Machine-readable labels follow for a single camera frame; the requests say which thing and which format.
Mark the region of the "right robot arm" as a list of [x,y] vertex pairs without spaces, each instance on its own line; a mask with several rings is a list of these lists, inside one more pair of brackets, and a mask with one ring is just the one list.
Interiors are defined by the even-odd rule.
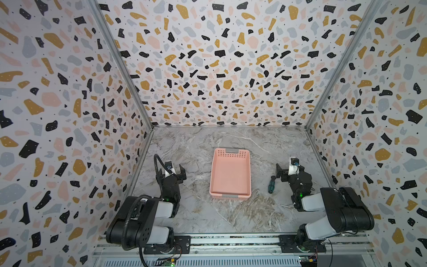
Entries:
[[291,201],[299,212],[324,211],[321,219],[299,226],[294,244],[302,252],[319,251],[322,242],[341,234],[358,234],[374,228],[374,217],[355,190],[350,187],[320,188],[313,194],[312,176],[298,158],[290,158],[287,169],[276,165],[269,183],[273,193],[275,180],[289,184]]

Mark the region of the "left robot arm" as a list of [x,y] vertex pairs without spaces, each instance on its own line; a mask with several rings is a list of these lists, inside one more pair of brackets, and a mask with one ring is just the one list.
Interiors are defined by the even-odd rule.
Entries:
[[179,166],[176,171],[168,161],[165,171],[157,171],[156,180],[161,196],[127,197],[106,231],[108,243],[119,245],[125,251],[152,247],[155,252],[166,254],[176,249],[173,228],[155,225],[155,220],[176,216],[181,200],[180,184],[186,180],[186,170]]

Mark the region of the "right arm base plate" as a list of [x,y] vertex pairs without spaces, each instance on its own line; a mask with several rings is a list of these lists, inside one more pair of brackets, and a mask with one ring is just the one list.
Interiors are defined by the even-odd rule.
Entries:
[[326,246],[319,240],[310,240],[297,235],[279,235],[282,253],[325,253]]

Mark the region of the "green black screwdriver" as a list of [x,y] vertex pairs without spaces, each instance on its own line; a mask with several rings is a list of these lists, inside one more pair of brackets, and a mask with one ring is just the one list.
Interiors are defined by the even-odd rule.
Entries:
[[268,193],[272,194],[275,190],[275,180],[277,179],[277,177],[275,175],[271,176],[270,178],[270,182],[268,185]]

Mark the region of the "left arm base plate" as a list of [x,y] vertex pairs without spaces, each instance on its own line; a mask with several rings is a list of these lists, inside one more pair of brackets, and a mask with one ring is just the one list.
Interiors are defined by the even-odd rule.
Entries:
[[178,235],[166,244],[149,245],[144,248],[145,255],[185,255],[190,253],[191,236]]

